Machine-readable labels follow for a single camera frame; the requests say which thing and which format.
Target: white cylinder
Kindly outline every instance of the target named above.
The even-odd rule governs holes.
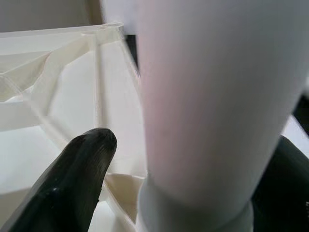
[[[140,1],[149,176],[218,227],[250,200],[309,64],[309,1]]]

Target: white plastic tube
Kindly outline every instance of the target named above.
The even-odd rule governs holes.
[[[138,220],[150,232],[188,231],[181,210],[173,218],[164,207],[150,212],[164,195],[203,215],[191,231],[218,230],[248,205],[305,85],[309,1],[156,0],[139,8],[149,176]],[[147,195],[152,185],[156,196]]]

